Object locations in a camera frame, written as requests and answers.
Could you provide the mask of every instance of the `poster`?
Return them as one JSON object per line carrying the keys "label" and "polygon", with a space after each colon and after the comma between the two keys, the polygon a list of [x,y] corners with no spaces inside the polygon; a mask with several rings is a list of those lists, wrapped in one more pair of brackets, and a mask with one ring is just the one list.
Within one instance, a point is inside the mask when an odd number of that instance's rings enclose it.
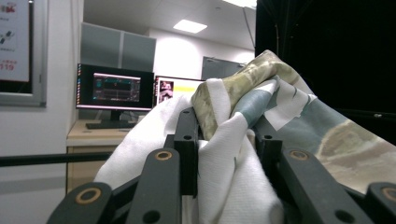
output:
{"label": "poster", "polygon": [[0,0],[0,80],[29,81],[29,4]]}

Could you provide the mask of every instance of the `ceiling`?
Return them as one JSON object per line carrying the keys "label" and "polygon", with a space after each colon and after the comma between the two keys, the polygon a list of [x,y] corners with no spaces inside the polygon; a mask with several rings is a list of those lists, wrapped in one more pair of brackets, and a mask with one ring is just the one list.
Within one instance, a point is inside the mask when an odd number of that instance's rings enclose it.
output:
{"label": "ceiling", "polygon": [[[198,34],[173,29],[183,19],[207,28]],[[222,0],[85,0],[83,20],[139,35],[155,28],[254,50],[256,11]]]}

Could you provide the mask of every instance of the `monitor stand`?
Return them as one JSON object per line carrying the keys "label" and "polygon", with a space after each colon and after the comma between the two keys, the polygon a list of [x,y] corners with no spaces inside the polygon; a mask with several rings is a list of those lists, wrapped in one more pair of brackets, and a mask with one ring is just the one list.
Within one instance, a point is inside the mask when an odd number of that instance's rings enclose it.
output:
{"label": "monitor stand", "polygon": [[86,123],[87,129],[131,129],[135,123],[120,119],[122,111],[112,110],[110,119],[102,119],[100,123]]}

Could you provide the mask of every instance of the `black rod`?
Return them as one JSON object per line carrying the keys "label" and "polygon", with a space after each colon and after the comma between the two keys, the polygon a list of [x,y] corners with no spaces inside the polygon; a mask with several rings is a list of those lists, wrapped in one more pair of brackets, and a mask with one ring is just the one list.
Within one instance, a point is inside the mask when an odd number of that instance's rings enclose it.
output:
{"label": "black rod", "polygon": [[64,162],[106,161],[111,153],[112,152],[91,152],[0,157],[0,167]]}

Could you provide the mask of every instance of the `framed poster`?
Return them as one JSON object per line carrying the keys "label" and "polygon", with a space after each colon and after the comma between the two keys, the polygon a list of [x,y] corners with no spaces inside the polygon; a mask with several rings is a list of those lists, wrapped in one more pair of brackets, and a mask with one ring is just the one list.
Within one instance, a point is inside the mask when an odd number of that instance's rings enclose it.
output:
{"label": "framed poster", "polygon": [[45,105],[47,14],[47,0],[0,0],[0,105]]}

